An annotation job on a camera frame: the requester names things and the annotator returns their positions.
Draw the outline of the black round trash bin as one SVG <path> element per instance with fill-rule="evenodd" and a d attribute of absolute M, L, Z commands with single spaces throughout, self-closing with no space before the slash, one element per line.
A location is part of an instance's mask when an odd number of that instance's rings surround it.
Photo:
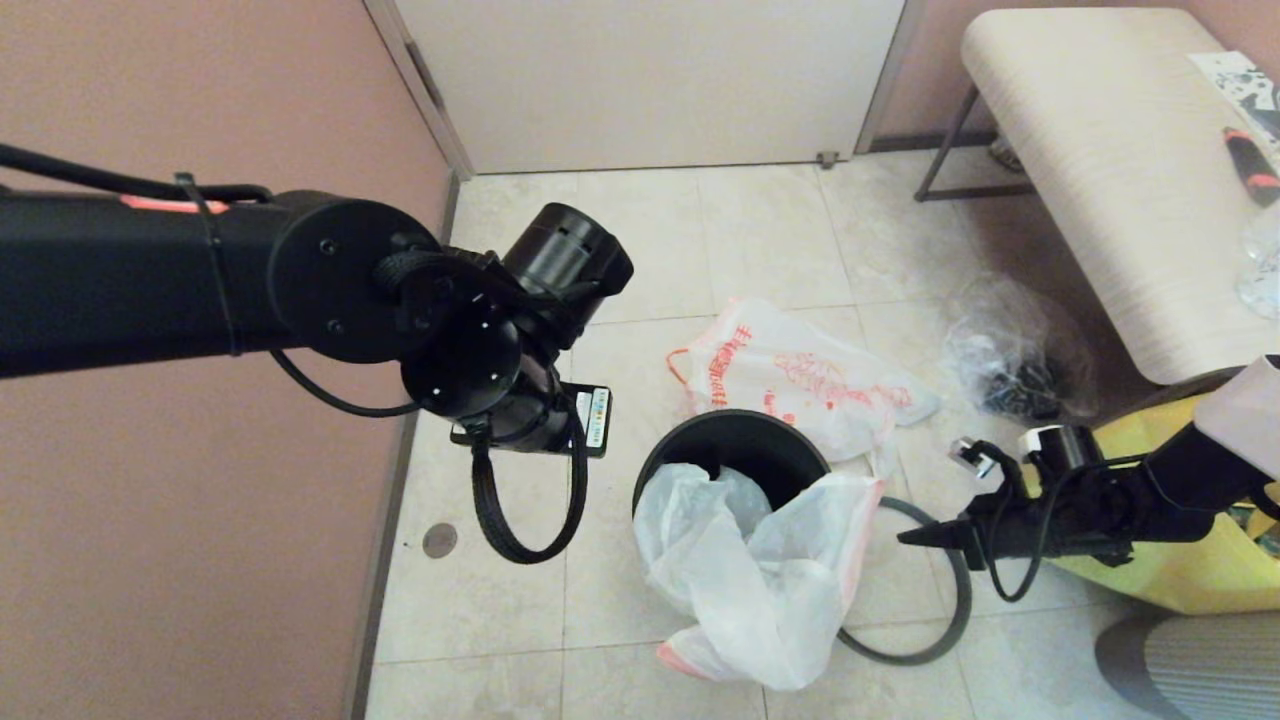
<path fill-rule="evenodd" d="M 696 465 L 713 480 L 721 468 L 739 471 L 755 482 L 773 511 L 831 473 L 823 454 L 787 423 L 764 413 L 722 409 L 692 416 L 658 441 L 637 474 L 632 510 L 658 468 L 672 462 Z"/>

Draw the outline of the white red-printed floor bag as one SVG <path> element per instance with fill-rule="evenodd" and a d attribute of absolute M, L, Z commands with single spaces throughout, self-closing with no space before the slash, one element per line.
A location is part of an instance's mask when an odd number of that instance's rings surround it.
<path fill-rule="evenodd" d="M 883 455 L 900 427 L 933 416 L 941 397 L 877 357 L 760 299 L 733 299 L 710 327 L 666 356 L 696 414 L 772 416 L 828 462 Z"/>

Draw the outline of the yellow shopping bag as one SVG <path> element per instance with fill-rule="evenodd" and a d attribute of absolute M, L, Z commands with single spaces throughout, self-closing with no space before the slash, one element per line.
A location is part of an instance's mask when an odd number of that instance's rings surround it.
<path fill-rule="evenodd" d="M 1151 451 L 1180 430 L 1201 397 L 1129 413 L 1094 429 L 1108 457 Z M 1137 543 L 1130 562 L 1108 568 L 1088 556 L 1052 560 L 1075 577 L 1188 616 L 1280 611 L 1280 559 L 1225 514 L 1196 543 Z"/>

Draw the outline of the clear bag with dark items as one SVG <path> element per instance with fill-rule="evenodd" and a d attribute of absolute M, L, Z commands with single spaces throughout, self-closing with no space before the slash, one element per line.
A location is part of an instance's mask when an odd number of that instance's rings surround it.
<path fill-rule="evenodd" d="M 943 363 L 979 410 L 1025 427 L 1100 410 L 1091 343 L 1051 299 L 983 273 L 950 300 L 946 320 Z"/>

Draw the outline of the grey ribbed round object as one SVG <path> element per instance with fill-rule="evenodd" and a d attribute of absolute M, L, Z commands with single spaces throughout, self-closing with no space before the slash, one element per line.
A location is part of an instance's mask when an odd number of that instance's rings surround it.
<path fill-rule="evenodd" d="M 1280 611 L 1129 618 L 1100 634 L 1094 659 L 1158 720 L 1280 720 Z"/>

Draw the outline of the clear crumpled plastic item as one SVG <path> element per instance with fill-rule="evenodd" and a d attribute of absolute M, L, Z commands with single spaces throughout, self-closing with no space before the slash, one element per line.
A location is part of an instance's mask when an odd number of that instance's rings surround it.
<path fill-rule="evenodd" d="M 1280 199 L 1247 222 L 1242 251 L 1238 299 L 1253 314 L 1280 322 Z"/>

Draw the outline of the white door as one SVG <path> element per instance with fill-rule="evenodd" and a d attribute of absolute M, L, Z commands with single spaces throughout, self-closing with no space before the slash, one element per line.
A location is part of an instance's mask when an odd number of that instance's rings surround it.
<path fill-rule="evenodd" d="M 847 158 L 905 0 L 396 0 L 480 174 Z"/>

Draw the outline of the light wood-grain table top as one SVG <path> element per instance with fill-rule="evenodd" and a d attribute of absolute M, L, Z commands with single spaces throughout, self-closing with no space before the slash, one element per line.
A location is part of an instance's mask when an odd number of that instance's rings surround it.
<path fill-rule="evenodd" d="M 961 59 L 1139 373 L 1171 386 L 1280 355 L 1236 293 L 1254 214 L 1222 141 L 1238 122 L 1193 64 L 1220 50 L 1172 8 L 998 9 Z"/>

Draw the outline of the dark baseboard behind table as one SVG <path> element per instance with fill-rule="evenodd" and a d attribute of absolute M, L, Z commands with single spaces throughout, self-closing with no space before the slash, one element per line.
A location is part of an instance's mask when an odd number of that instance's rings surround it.
<path fill-rule="evenodd" d="M 963 131 L 952 142 L 952 149 L 987 147 L 998 137 L 995 129 Z M 945 133 L 927 135 L 884 135 L 876 137 L 868 146 L 868 152 L 908 152 L 936 150 L 945 143 Z"/>

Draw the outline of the black and orange tool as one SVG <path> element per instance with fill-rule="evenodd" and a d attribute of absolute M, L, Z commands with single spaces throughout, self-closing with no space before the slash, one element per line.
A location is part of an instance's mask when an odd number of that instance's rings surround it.
<path fill-rule="evenodd" d="M 1244 131 L 1224 127 L 1222 140 L 1251 200 L 1260 208 L 1280 201 L 1280 173 L 1265 156 L 1261 146 Z"/>

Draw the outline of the black and white printed paper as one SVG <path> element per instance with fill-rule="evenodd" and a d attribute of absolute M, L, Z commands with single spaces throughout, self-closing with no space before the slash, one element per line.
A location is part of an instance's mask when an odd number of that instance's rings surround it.
<path fill-rule="evenodd" d="M 1239 51 L 1192 53 L 1187 58 L 1251 131 L 1270 147 L 1280 149 L 1280 83 Z"/>

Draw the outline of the dark wall baseboard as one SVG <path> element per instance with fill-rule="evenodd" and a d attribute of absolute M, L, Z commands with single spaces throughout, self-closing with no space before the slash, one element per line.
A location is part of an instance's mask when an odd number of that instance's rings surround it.
<path fill-rule="evenodd" d="M 372 679 L 381 611 L 385 603 L 390 561 L 396 547 L 404 486 L 410 473 L 413 437 L 419 413 L 412 411 L 396 420 L 390 470 L 381 491 L 372 551 L 362 593 L 358 625 L 355 635 L 355 655 L 344 693 L 342 720 L 365 720 Z"/>

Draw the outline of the grey door frame post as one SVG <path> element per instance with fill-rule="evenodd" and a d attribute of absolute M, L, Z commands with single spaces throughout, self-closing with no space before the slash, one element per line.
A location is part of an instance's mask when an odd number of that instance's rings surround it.
<path fill-rule="evenodd" d="M 916 28 L 922 22 L 925 10 L 924 5 L 925 0 L 904 0 L 899 23 L 895 27 L 884 63 L 870 97 L 870 105 L 852 150 L 854 155 L 868 154 L 877 135 L 881 132 L 881 126 L 888 111 L 890 100 L 893 95 L 893 87 L 897 83 L 904 58 L 908 55 Z"/>
<path fill-rule="evenodd" d="M 397 0 L 362 0 L 362 4 L 453 176 L 460 182 L 472 179 L 474 164 L 449 118 L 422 50 L 401 15 Z"/>

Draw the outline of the black metal table leg frame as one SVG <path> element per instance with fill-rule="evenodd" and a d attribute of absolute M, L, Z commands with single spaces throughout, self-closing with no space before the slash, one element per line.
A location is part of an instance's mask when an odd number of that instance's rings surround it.
<path fill-rule="evenodd" d="M 970 85 L 965 92 L 960 108 L 954 114 L 950 126 L 943 136 L 943 141 L 934 154 L 931 165 L 928 167 L 920 184 L 913 193 L 915 202 L 941 202 L 941 201 L 964 201 L 964 200 L 980 200 L 980 199 L 1010 199 L 1019 196 L 1028 196 L 1037 193 L 1036 187 L 1032 183 L 1023 184 L 991 184 L 991 186 L 973 186 L 973 187 L 957 187 L 936 190 L 934 182 L 951 154 L 956 146 L 956 141 L 969 115 L 972 114 L 978 99 L 980 97 L 980 91 L 975 85 Z"/>

